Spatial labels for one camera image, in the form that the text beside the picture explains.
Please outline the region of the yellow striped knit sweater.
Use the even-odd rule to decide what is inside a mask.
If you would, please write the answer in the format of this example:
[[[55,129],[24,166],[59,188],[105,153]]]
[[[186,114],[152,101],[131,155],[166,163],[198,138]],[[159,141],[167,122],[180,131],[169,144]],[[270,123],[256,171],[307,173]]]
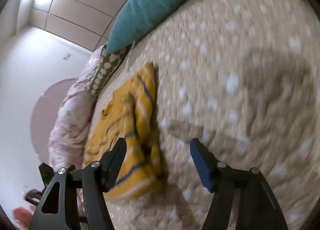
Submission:
[[[127,151],[114,187],[107,200],[130,200],[159,190],[162,175],[158,133],[151,122],[156,101],[155,72],[151,62],[113,92],[86,145],[85,164],[99,160],[119,138]]]

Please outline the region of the pink floral folded duvet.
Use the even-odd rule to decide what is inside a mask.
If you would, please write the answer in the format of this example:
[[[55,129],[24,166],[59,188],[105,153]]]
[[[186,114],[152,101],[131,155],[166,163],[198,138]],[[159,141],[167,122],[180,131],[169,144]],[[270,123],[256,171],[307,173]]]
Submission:
[[[68,90],[57,113],[48,142],[49,166],[54,171],[81,168],[96,99],[86,90],[92,72],[100,65],[101,50],[93,52],[80,76]]]

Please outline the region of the pink round headboard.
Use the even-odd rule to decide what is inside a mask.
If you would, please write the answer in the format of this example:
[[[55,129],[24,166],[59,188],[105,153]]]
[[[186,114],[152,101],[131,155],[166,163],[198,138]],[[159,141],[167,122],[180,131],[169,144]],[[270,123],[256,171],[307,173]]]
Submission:
[[[41,162],[48,163],[48,142],[50,132],[57,119],[60,105],[75,78],[61,80],[42,93],[31,116],[30,134],[34,150]]]

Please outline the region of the olive polka dot pillow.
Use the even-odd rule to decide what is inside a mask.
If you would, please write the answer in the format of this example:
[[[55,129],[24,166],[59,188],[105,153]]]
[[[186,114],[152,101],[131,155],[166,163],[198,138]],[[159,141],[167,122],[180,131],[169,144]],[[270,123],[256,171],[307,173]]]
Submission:
[[[90,95],[98,96],[105,87],[106,83],[124,61],[131,49],[131,45],[121,48],[118,51],[107,53],[107,44],[100,48],[99,65],[94,67],[89,75],[89,81],[86,90]]]

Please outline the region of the beige dotted bedspread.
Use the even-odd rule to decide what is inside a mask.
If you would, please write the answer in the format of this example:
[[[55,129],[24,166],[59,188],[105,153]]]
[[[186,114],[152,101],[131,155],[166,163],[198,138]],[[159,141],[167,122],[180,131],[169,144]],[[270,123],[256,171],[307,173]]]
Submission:
[[[233,168],[259,168],[288,228],[302,227],[319,199],[319,20],[309,4],[187,0],[112,75],[92,127],[147,62],[157,75],[164,186],[132,201],[108,200],[115,228],[202,227],[212,194],[190,156],[194,137]]]

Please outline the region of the teal knit cushion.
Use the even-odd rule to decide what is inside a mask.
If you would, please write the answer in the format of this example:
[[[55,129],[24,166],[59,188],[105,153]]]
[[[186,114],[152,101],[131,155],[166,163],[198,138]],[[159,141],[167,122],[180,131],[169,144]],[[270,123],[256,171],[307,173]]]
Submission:
[[[128,0],[112,27],[106,53],[116,52],[143,37],[184,0]]]

